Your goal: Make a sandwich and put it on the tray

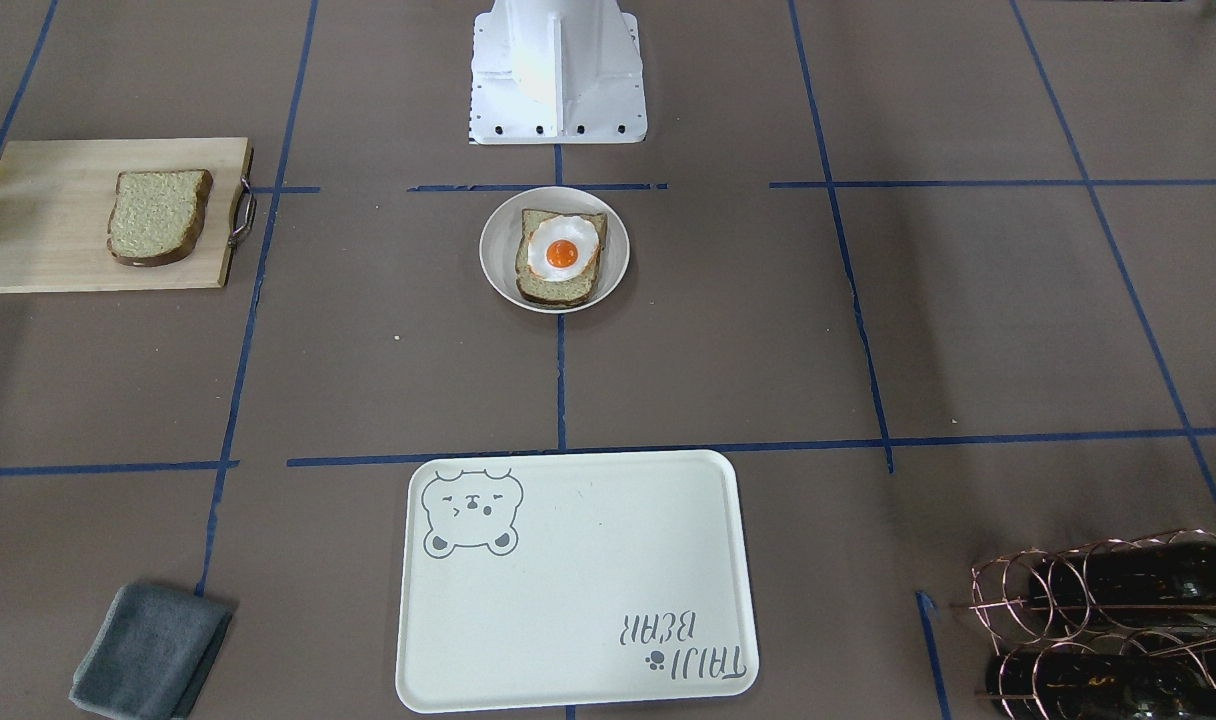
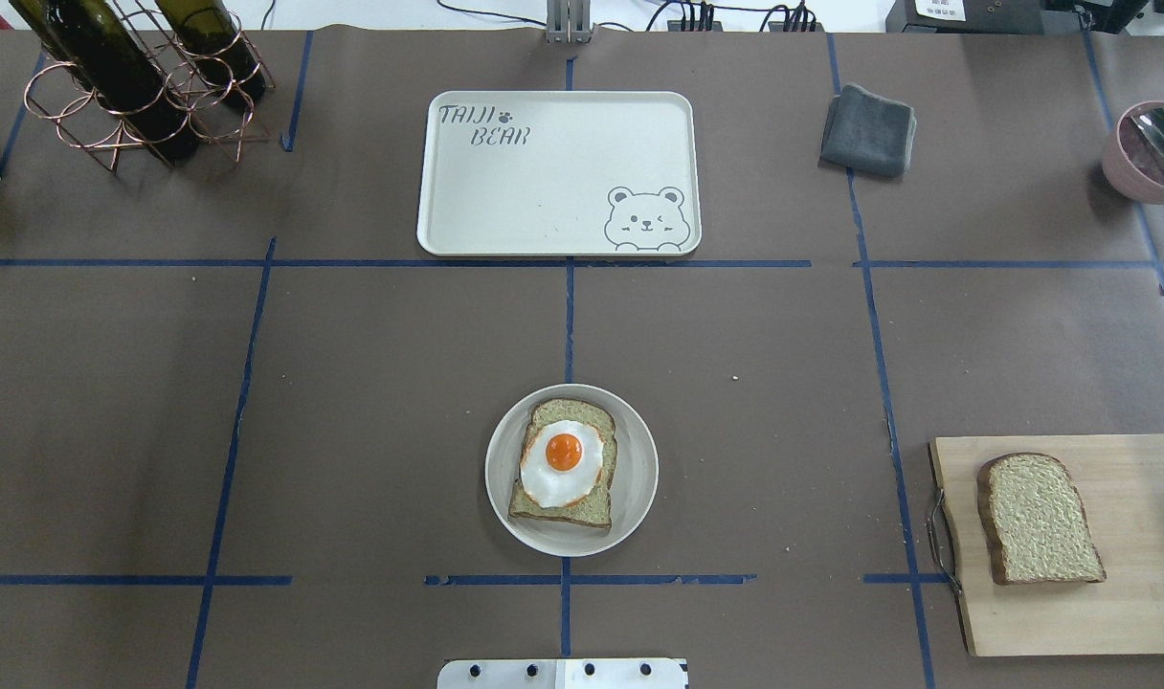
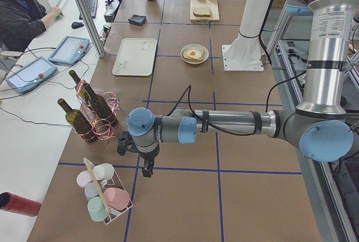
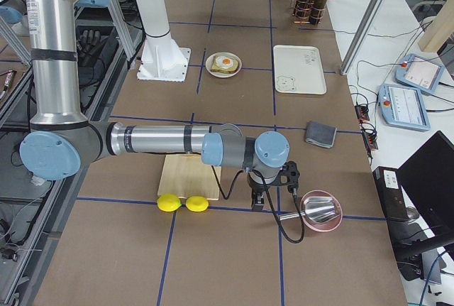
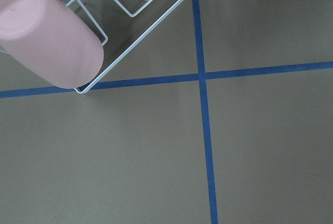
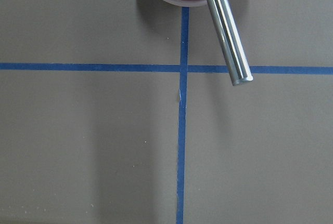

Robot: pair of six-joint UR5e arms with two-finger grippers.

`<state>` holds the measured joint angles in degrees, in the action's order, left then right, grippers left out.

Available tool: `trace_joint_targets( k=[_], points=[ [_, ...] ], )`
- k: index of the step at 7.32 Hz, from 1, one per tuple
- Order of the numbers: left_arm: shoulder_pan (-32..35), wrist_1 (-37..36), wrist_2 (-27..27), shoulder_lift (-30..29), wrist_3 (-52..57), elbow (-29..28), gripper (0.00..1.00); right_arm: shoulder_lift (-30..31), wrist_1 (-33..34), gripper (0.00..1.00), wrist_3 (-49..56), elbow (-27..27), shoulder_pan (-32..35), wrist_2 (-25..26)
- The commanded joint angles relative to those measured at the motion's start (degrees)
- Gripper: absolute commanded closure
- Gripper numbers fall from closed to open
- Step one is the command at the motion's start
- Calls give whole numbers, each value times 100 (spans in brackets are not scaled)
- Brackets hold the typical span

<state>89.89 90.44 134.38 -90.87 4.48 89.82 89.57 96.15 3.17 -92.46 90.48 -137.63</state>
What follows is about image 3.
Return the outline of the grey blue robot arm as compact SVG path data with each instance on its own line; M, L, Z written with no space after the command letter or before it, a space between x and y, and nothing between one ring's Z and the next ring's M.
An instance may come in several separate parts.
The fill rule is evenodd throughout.
M139 154L145 177L153 174L161 143L190 144L197 133L206 132L279 138L318 162L345 156L354 137L344 121L340 98L357 6L358 0L287 0L289 11L313 14L303 99L293 111L230 112L175 106L168 115L156 116L147 108L136 108L127 116L127 130L118 140L117 152Z

